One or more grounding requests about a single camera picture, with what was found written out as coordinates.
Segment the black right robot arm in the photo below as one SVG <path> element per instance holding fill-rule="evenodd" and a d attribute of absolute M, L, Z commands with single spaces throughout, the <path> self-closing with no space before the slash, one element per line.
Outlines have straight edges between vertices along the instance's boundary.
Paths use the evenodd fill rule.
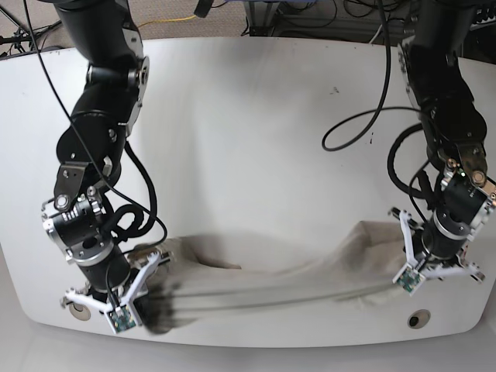
<path fill-rule="evenodd" d="M 167 260 L 156 243 L 142 245 L 143 259 L 136 250 L 119 247 L 160 221 L 157 193 L 144 166 L 136 164 L 148 206 L 124 197 L 114 208 L 107 196 L 121 176 L 122 156 L 132 154 L 129 136 L 143 105 L 150 61 L 128 2 L 53 5 L 88 69 L 57 143 L 60 166 L 53 197 L 42 206 L 43 228 L 87 281 L 83 289 L 67 291 L 61 304 L 100 312 L 112 331 L 121 333 L 145 322 L 146 280 Z"/>

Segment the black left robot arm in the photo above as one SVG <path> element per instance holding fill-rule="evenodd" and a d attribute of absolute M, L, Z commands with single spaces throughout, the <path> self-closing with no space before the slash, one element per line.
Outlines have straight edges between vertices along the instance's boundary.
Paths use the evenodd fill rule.
<path fill-rule="evenodd" d="M 395 210 L 404 236 L 406 261 L 393 282 L 408 293 L 425 281 L 450 276 L 484 275 L 465 258 L 495 210 L 495 183 L 488 177 L 484 141 L 487 124 L 462 77 L 458 50 L 474 24 L 493 18 L 493 1 L 418 1 L 413 34 L 398 47 L 406 90 L 419 124 L 404 130 L 393 143 L 387 171 L 412 203 L 426 202 L 430 216 L 419 222 Z M 413 133 L 423 132 L 426 164 L 438 171 L 435 182 L 420 168 L 409 182 L 398 180 L 397 150 Z"/>

